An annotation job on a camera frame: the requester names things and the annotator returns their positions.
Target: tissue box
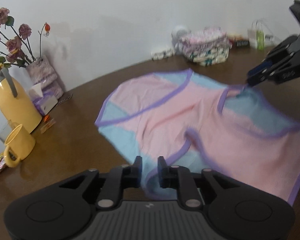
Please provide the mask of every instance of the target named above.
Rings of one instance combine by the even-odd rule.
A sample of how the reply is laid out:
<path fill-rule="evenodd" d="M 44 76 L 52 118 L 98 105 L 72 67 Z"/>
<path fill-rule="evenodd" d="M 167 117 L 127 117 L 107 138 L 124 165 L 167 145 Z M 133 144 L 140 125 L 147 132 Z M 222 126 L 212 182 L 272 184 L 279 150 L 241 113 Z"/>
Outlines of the tissue box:
<path fill-rule="evenodd" d="M 39 100 L 37 100 L 34 105 L 37 108 L 37 110 L 39 111 L 39 113 L 43 116 L 45 116 L 46 114 L 48 114 L 51 109 L 58 103 L 58 100 L 55 96 L 45 96 L 43 98 L 40 98 Z"/>

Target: flower bouquet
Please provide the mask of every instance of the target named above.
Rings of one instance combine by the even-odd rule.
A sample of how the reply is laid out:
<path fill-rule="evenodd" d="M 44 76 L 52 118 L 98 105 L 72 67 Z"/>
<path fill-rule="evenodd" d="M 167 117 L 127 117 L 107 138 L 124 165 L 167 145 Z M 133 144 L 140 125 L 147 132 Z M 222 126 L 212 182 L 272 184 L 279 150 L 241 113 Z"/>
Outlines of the flower bouquet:
<path fill-rule="evenodd" d="M 14 18 L 8 15 L 10 11 L 7 8 L 0 8 L 0 29 L 2 25 L 4 28 L 11 27 L 16 36 L 13 39 L 8 39 L 0 30 L 0 43 L 3 43 L 8 52 L 0 51 L 0 67 L 9 68 L 11 65 L 24 67 L 29 73 L 29 76 L 34 84 L 41 83 L 41 88 L 45 92 L 52 91 L 56 98 L 60 98 L 63 95 L 63 90 L 57 83 L 57 74 L 54 68 L 50 65 L 47 58 L 41 55 L 41 37 L 42 32 L 45 30 L 44 36 L 48 37 L 50 32 L 49 24 L 45 23 L 38 31 L 40 35 L 40 57 L 35 58 L 32 53 L 29 37 L 32 33 L 31 28 L 27 24 L 21 24 L 18 33 L 14 29 Z M 28 56 L 22 49 L 26 48 Z"/>

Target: mug handle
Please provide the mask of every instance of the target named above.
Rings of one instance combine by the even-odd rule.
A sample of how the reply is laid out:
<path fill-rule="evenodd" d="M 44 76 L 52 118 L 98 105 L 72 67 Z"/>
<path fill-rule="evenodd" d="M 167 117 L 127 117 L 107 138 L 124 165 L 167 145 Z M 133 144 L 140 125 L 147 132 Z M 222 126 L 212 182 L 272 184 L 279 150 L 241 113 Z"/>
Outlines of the mug handle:
<path fill-rule="evenodd" d="M 6 162 L 6 165 L 10 168 L 14 168 L 16 167 L 19 162 L 20 162 L 20 157 L 18 157 L 17 155 L 15 155 L 15 153 L 13 152 L 13 155 L 15 157 L 17 157 L 17 159 L 14 161 L 10 158 L 10 155 L 9 155 L 9 150 L 12 151 L 11 149 L 11 146 L 10 145 L 7 145 L 6 148 L 4 149 L 4 152 L 3 152 L 3 157 L 4 157 L 4 161 Z"/>

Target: wall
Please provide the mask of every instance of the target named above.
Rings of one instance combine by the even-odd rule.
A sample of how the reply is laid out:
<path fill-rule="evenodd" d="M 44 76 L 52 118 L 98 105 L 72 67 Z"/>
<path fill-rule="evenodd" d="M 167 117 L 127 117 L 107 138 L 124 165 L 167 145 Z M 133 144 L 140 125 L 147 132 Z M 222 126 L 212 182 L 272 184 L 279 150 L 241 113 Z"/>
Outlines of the wall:
<path fill-rule="evenodd" d="M 145 61 L 152 51 L 170 46 L 174 26 L 192 30 L 209 25 L 245 34 L 254 19 L 266 18 L 284 39 L 300 28 L 288 7 L 293 0 L 0 0 L 15 27 L 32 27 L 31 48 L 39 55 L 39 35 L 51 25 L 42 50 L 66 90 L 119 68 Z M 5 30 L 13 37 L 10 29 Z M 0 113 L 0 127 L 5 120 Z"/>

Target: metal screw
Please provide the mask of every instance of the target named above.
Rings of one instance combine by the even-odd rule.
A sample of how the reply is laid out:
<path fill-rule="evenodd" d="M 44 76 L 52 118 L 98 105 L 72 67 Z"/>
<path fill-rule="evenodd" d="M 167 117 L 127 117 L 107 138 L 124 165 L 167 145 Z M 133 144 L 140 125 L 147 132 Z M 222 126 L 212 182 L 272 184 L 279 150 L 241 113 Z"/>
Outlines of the metal screw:
<path fill-rule="evenodd" d="M 111 199 L 101 199 L 98 201 L 98 206 L 103 208 L 108 208 L 113 206 L 113 201 Z"/>
<path fill-rule="evenodd" d="M 186 201 L 186 206 L 187 207 L 195 208 L 195 207 L 198 207 L 200 205 L 201 205 L 201 202 L 197 199 L 189 199 L 189 200 Z"/>

